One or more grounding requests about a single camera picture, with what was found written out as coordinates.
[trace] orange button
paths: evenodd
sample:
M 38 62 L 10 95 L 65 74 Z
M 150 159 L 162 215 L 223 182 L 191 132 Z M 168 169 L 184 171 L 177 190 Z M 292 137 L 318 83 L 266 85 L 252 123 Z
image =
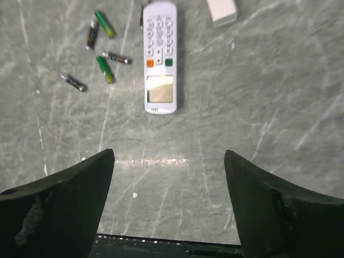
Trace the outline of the orange button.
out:
M 147 67 L 153 67 L 154 61 L 152 59 L 147 60 Z

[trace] marble floor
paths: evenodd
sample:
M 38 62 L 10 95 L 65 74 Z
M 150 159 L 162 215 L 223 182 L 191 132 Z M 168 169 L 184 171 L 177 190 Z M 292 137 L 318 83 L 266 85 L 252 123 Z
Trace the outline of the marble floor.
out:
M 174 2 L 180 107 L 159 116 L 144 110 L 139 0 L 0 0 L 0 191 L 112 148 L 98 232 L 217 243 L 239 243 L 227 149 L 344 198 L 344 1 L 238 0 L 238 20 L 218 29 L 205 0 Z M 101 31 L 92 53 L 95 9 L 118 35 Z M 134 60 L 111 63 L 113 85 L 103 49 Z

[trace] green button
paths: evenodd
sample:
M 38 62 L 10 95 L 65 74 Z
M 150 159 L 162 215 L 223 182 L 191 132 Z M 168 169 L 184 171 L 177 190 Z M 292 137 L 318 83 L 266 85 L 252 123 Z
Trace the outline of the green button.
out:
M 165 59 L 165 66 L 172 66 L 173 65 L 173 59 L 172 58 L 166 58 Z

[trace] green battery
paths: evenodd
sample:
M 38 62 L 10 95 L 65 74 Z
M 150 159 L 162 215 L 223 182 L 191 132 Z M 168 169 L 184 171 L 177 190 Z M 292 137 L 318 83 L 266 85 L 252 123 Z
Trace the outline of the green battery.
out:
M 100 25 L 104 29 L 106 35 L 109 38 L 113 38 L 116 35 L 116 31 L 114 31 L 112 25 L 110 24 L 109 20 L 105 16 L 105 14 L 99 10 L 95 11 L 95 16 L 98 19 Z
M 97 59 L 97 62 L 99 64 L 101 71 L 103 72 L 103 74 L 105 76 L 106 82 L 108 84 L 114 83 L 114 75 L 113 75 L 111 68 L 109 67 L 109 64 L 106 61 L 106 59 L 103 58 L 102 56 L 98 56 L 96 59 Z

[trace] battery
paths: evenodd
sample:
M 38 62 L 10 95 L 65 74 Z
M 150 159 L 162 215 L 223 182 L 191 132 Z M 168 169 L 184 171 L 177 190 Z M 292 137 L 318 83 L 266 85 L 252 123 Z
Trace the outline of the battery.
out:
M 120 63 L 125 63 L 127 65 L 130 65 L 132 63 L 132 60 L 126 56 L 111 53 L 111 52 L 106 52 L 104 51 L 102 54 L 103 57 L 110 59 L 115 62 L 120 62 Z
M 62 79 L 72 85 L 81 92 L 87 91 L 87 86 L 79 82 L 77 79 L 71 77 L 69 74 L 61 74 Z
M 103 72 L 103 74 L 105 76 L 106 82 L 108 84 L 114 83 L 114 75 L 113 75 L 111 68 L 110 68 L 108 62 L 106 61 L 106 59 L 103 58 L 102 56 L 98 56 L 96 58 L 96 60 L 99 64 L 101 71 Z
M 141 5 L 141 17 L 140 17 L 140 29 L 144 29 L 144 8 L 145 6 L 142 4 Z
M 96 10 L 95 16 L 96 16 L 98 22 L 100 23 L 101 27 L 104 29 L 106 35 L 109 38 L 113 38 L 116 35 L 116 32 L 114 31 L 111 23 L 109 22 L 109 20 L 105 16 L 105 14 L 99 10 Z
M 95 48 L 96 40 L 98 37 L 99 22 L 92 20 L 90 23 L 90 30 L 86 41 L 86 49 L 93 50 Z

